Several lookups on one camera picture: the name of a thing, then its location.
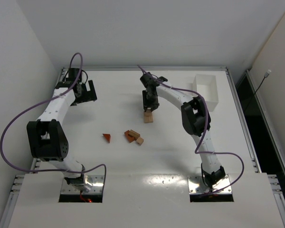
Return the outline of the small light wood cube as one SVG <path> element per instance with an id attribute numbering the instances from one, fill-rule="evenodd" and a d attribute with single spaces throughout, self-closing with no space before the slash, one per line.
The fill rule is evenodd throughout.
<path id="1" fill-rule="evenodd" d="M 142 137 L 138 137 L 138 138 L 136 139 L 136 142 L 137 142 L 139 145 L 142 145 L 143 142 L 144 142 L 144 139 L 143 139 Z"/>

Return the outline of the red-brown arch block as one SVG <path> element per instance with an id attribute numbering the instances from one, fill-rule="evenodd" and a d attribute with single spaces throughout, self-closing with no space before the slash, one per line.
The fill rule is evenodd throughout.
<path id="1" fill-rule="evenodd" d="M 127 130 L 126 132 L 124 132 L 124 135 L 128 141 L 128 143 L 132 143 L 133 141 L 135 141 L 135 138 L 129 135 L 129 130 Z"/>

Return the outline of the red-brown triangle block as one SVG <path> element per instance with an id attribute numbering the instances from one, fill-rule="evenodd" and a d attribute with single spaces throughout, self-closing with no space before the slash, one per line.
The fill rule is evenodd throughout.
<path id="1" fill-rule="evenodd" d="M 103 134 L 103 137 L 106 139 L 106 141 L 107 141 L 108 143 L 110 143 L 110 141 L 111 141 L 111 135 L 110 135 L 110 134 L 104 133 L 104 134 Z"/>

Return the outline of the white plastic box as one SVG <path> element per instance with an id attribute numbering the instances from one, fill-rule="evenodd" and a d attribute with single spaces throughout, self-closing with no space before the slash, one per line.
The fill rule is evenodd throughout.
<path id="1" fill-rule="evenodd" d="M 219 103 L 216 76 L 196 74 L 192 89 L 204 97 L 209 112 L 213 112 Z"/>

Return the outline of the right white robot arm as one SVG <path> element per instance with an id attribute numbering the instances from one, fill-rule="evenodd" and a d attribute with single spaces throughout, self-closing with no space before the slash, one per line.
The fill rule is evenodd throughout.
<path id="1" fill-rule="evenodd" d="M 176 89 L 164 77 L 155 78 L 143 73 L 140 78 L 145 89 L 142 91 L 143 109 L 151 114 L 159 107 L 158 98 L 164 98 L 181 112 L 182 126 L 194 140 L 195 153 L 201 157 L 201 172 L 204 184 L 210 189 L 225 177 L 225 170 L 219 162 L 210 135 L 211 118 L 203 99 L 189 96 Z"/>

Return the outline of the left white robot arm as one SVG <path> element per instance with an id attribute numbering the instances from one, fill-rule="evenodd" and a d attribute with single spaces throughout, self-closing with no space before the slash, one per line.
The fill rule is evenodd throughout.
<path id="1" fill-rule="evenodd" d="M 69 151 L 62 123 L 69 107 L 97 100 L 93 81 L 86 71 L 69 68 L 57 83 L 52 98 L 43 114 L 27 124 L 31 155 L 61 170 L 68 185 L 88 191 L 91 184 L 83 173 L 85 167 Z"/>

